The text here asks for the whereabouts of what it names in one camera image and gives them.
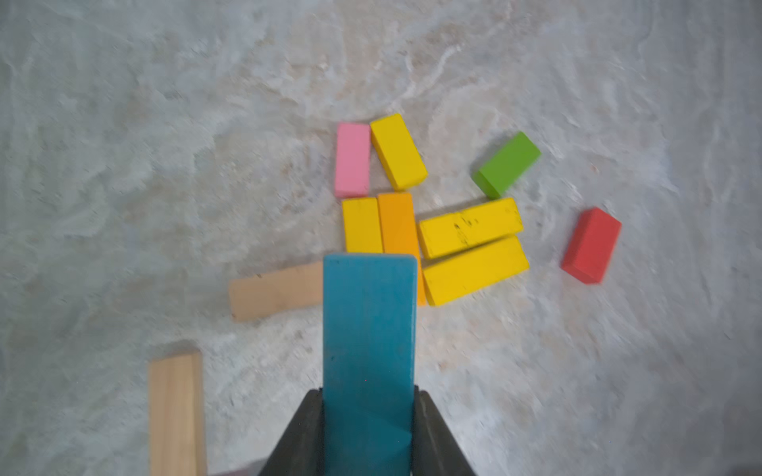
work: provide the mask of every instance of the red wooden block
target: red wooden block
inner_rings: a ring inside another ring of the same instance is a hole
[[[585,284],[604,280],[622,223],[600,208],[582,213],[561,269]]]

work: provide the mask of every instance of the natural wood block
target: natural wood block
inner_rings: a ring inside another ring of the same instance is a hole
[[[206,476],[201,353],[148,368],[151,476]]]
[[[258,274],[228,285],[233,321],[251,321],[323,302],[323,262]]]
[[[424,256],[432,260],[514,235],[523,224],[514,199],[505,198],[423,220],[418,230]]]

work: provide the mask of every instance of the orange wooden block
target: orange wooden block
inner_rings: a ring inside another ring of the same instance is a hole
[[[418,305],[426,305],[421,249],[415,231],[415,212],[410,193],[382,193],[378,196],[383,252],[412,254],[418,260]]]

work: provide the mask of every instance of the unpainted wooden block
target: unpainted wooden block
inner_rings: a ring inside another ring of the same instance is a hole
[[[472,206],[418,223],[426,259],[447,256],[523,231],[519,209],[512,198]]]
[[[148,368],[151,476],[206,476],[201,353]]]
[[[394,190],[424,181],[428,172],[402,116],[394,114],[370,123],[370,138]]]
[[[257,274],[228,284],[233,321],[251,321],[323,302],[323,262]]]
[[[442,305],[529,269],[515,235],[424,268],[429,304]]]

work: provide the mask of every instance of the blue wooden block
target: blue wooden block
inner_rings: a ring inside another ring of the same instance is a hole
[[[326,476],[409,476],[418,262],[323,260]]]

